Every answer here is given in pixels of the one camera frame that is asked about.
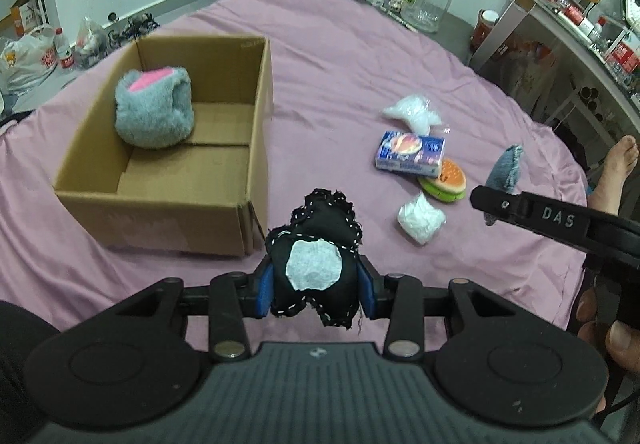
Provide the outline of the person's right hand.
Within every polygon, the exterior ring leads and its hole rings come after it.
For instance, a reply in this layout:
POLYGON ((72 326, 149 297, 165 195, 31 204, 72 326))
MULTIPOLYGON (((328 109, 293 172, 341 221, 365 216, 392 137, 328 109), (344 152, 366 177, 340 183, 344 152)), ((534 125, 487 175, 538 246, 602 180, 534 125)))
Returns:
POLYGON ((576 320, 582 324, 578 337, 593 346, 605 349, 605 354, 627 374, 639 376, 639 331, 615 321, 611 326, 597 323, 597 296, 587 289, 578 300, 576 320))

